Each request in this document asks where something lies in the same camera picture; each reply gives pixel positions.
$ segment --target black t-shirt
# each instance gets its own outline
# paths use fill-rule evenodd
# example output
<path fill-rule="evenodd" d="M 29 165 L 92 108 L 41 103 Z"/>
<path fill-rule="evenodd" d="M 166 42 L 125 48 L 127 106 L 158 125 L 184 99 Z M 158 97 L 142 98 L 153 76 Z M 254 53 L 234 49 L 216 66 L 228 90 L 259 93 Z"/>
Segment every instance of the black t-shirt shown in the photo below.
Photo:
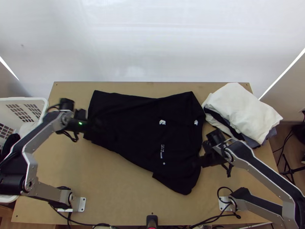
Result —
<path fill-rule="evenodd" d="M 146 98 L 96 90 L 88 109 L 93 127 L 84 138 L 152 171 L 168 188 L 187 195 L 201 170 L 195 163 L 204 118 L 193 92 Z"/>

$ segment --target white laundry basket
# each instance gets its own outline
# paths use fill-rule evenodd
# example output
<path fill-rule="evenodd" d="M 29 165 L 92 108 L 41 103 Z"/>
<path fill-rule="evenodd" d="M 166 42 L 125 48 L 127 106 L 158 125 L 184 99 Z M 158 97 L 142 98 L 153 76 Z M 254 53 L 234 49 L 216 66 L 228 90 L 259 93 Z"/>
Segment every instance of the white laundry basket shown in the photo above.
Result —
<path fill-rule="evenodd" d="M 42 122 L 48 108 L 45 98 L 0 98 L 0 150 L 11 134 L 24 137 Z M 0 203 L 10 203 L 17 195 L 0 195 Z"/>

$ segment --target table surface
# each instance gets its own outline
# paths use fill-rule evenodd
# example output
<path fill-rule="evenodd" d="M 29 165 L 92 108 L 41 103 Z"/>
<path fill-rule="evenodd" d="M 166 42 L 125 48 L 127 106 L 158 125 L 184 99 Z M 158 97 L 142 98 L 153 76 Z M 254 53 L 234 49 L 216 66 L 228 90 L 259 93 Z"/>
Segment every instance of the table surface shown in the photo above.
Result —
<path fill-rule="evenodd" d="M 156 83 L 156 82 L 55 82 L 49 104 L 59 98 L 75 101 L 76 108 L 87 109 L 94 90 L 117 92 L 144 97 L 165 97 L 193 91 L 202 103 L 209 93 L 226 83 Z M 241 83 L 251 91 L 249 83 Z M 202 136 L 214 128 L 205 123 Z M 275 169 L 276 164 L 267 143 L 256 149 L 255 155 Z M 249 188 L 253 195 L 280 203 L 281 200 L 247 171 L 233 168 L 231 178 L 221 166 L 201 170 L 198 182 L 187 195 L 178 194 L 157 180 L 152 173 L 127 161 L 119 154 L 94 145 L 82 137 L 73 143 L 64 135 L 53 134 L 35 152 L 38 177 L 55 187 L 68 186 L 77 196 L 87 198 L 85 211 L 73 213 L 72 219 L 82 223 L 111 225 L 145 225 L 146 216 L 155 214 L 160 225 L 192 225 L 220 214 L 217 189 Z M 240 212 L 241 219 L 220 218 L 218 224 L 261 223 L 267 220 L 251 213 Z M 44 201 L 19 197 L 13 222 L 66 224 Z"/>

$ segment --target white backdrop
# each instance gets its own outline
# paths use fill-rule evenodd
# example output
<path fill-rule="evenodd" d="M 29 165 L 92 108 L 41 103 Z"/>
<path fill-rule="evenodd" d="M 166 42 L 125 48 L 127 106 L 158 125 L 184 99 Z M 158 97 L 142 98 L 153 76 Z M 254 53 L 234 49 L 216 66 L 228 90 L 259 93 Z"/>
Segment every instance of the white backdrop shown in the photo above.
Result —
<path fill-rule="evenodd" d="M 53 81 L 250 82 L 305 47 L 303 0 L 0 0 L 0 56 L 35 97 Z"/>

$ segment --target black electrical cord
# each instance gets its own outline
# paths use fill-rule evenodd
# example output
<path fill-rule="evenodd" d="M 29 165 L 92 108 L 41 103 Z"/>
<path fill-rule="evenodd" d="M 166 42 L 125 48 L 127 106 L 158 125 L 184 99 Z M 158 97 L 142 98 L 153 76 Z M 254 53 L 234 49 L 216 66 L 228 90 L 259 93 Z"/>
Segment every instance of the black electrical cord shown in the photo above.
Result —
<path fill-rule="evenodd" d="M 272 153 L 275 153 L 275 152 L 277 152 L 277 151 L 279 151 L 279 150 L 281 150 L 282 148 L 284 148 L 284 146 L 285 146 L 285 144 L 286 144 L 286 142 L 288 141 L 288 139 L 293 135 L 290 135 L 291 134 L 291 132 L 292 132 L 292 130 L 289 132 L 289 134 L 287 134 L 287 136 L 286 136 L 286 138 L 285 138 L 285 140 L 284 140 L 284 144 L 283 144 L 283 146 L 281 147 L 281 148 L 278 148 L 277 150 L 275 150 L 275 151 L 272 151 Z"/>
<path fill-rule="evenodd" d="M 77 222 L 77 221 L 75 221 L 75 220 L 72 220 L 72 219 L 69 218 L 69 217 L 65 217 L 63 214 L 61 214 L 61 213 L 59 213 L 58 211 L 56 211 L 56 209 L 55 209 L 53 206 L 51 206 L 51 208 L 52 208 L 57 214 L 59 214 L 61 217 L 63 217 L 64 219 L 68 220 L 69 222 L 76 223 L 76 224 L 78 224 L 78 225 L 93 226 L 93 227 L 95 227 L 95 226 L 110 227 L 110 225 L 109 225 L 109 224 L 106 224 L 106 223 L 99 223 L 99 224 L 80 223 L 80 222 Z"/>
<path fill-rule="evenodd" d="M 276 166 L 279 165 L 279 161 L 281 160 L 281 157 L 282 157 L 282 155 L 283 155 L 283 153 L 284 153 L 285 145 L 286 145 L 288 139 L 291 138 L 291 136 L 293 136 L 293 134 L 291 134 L 291 135 L 287 138 L 287 140 L 284 142 L 284 145 L 283 145 L 282 151 L 281 151 L 281 153 L 280 153 L 280 155 L 279 155 L 279 159 L 278 159 L 278 162 L 276 163 Z"/>
<path fill-rule="evenodd" d="M 304 118 L 303 118 L 303 121 L 302 121 L 302 123 L 303 123 L 303 122 L 305 122 L 305 110 L 303 110 L 302 113 L 303 113 L 303 115 L 304 115 Z M 275 152 L 277 152 L 277 151 L 279 151 L 279 150 L 282 150 L 282 151 L 281 151 L 281 154 L 279 155 L 279 159 L 278 159 L 278 162 L 276 163 L 276 166 L 279 165 L 279 162 L 280 162 L 280 160 L 281 160 L 281 157 L 282 157 L 282 155 L 283 155 L 283 153 L 284 153 L 284 148 L 285 148 L 286 143 L 288 142 L 289 138 L 291 138 L 291 136 L 293 136 L 293 133 L 291 134 L 291 132 L 292 132 L 292 130 L 289 132 L 289 134 L 287 134 L 287 136 L 286 136 L 286 138 L 285 138 L 285 140 L 284 140 L 283 146 L 282 146 L 281 148 L 279 148 L 279 149 L 273 151 L 273 153 L 275 153 Z"/>
<path fill-rule="evenodd" d="M 48 112 L 49 110 L 51 110 L 52 108 L 56 108 L 57 110 L 59 110 L 59 108 L 57 107 L 57 106 L 59 106 L 59 105 L 60 105 L 60 103 L 55 104 L 55 105 L 53 105 L 53 106 L 50 106 L 50 107 L 47 109 L 47 112 Z"/>
<path fill-rule="evenodd" d="M 77 142 L 79 140 L 79 137 L 77 136 L 77 134 L 75 132 L 74 132 L 74 138 L 67 131 L 63 131 L 62 133 L 65 136 L 67 136 L 68 138 L 70 138 L 71 141 L 73 141 L 73 142 Z"/>
<path fill-rule="evenodd" d="M 231 191 L 231 193 L 233 192 L 232 189 L 230 189 L 230 188 L 228 188 L 228 187 L 225 187 L 225 186 L 220 187 L 220 188 L 217 190 L 217 197 L 218 197 L 218 199 L 219 199 L 220 202 L 222 202 L 222 203 L 231 203 L 231 201 L 226 202 L 226 201 L 223 201 L 223 200 L 219 197 L 219 191 L 222 190 L 222 189 L 228 189 L 228 190 Z"/>
<path fill-rule="evenodd" d="M 236 218 L 240 219 L 241 216 L 236 214 L 236 213 L 233 213 L 233 214 L 226 214 L 226 215 L 223 215 L 223 213 L 225 212 L 225 210 L 230 206 L 231 204 L 228 204 L 225 206 L 225 208 L 222 210 L 222 212 L 218 215 L 218 216 L 213 216 L 211 218 L 208 218 L 200 223 L 197 223 L 197 224 L 194 224 L 192 226 L 190 226 L 190 229 L 194 228 L 194 227 L 197 227 L 199 225 L 202 225 L 202 224 L 208 224 L 208 223 L 213 223 L 215 222 L 216 220 L 218 220 L 220 217 L 226 217 L 226 216 L 235 216 Z"/>
<path fill-rule="evenodd" d="M 69 212 L 69 213 L 68 213 L 68 219 L 67 219 L 67 225 L 68 225 L 68 228 L 69 228 L 69 229 L 72 229 L 72 228 L 71 228 L 71 225 L 70 225 L 70 223 L 69 223 L 69 220 L 70 220 L 70 218 L 71 218 L 71 215 L 72 215 L 72 212 Z"/>
<path fill-rule="evenodd" d="M 228 190 L 230 190 L 231 192 L 233 192 L 233 191 L 232 191 L 230 188 L 225 187 L 225 186 L 220 187 L 220 188 L 217 190 L 217 197 L 218 197 L 218 199 L 219 199 L 222 203 L 227 203 L 227 205 L 226 205 L 225 208 L 222 210 L 222 212 L 221 212 L 218 216 L 213 216 L 213 217 L 208 218 L 208 219 L 206 219 L 206 220 L 204 220 L 204 221 L 202 221 L 202 222 L 200 222 L 200 223 L 197 223 L 197 224 L 194 224 L 194 225 L 190 226 L 190 227 L 189 227 L 190 229 L 192 229 L 192 228 L 194 228 L 194 227 L 197 227 L 197 226 L 199 226 L 199 225 L 202 225 L 202 224 L 213 223 L 213 222 L 215 222 L 216 220 L 218 220 L 220 217 L 235 216 L 235 217 L 238 218 L 238 219 L 241 218 L 241 216 L 238 215 L 238 214 L 236 214 L 235 212 L 233 212 L 233 214 L 226 214 L 226 215 L 223 215 L 223 213 L 225 212 L 225 210 L 226 210 L 230 205 L 232 205 L 232 203 L 231 203 L 231 202 L 225 202 L 225 201 L 223 201 L 223 200 L 220 199 L 220 197 L 219 197 L 219 191 L 220 191 L 221 189 L 228 189 Z"/>

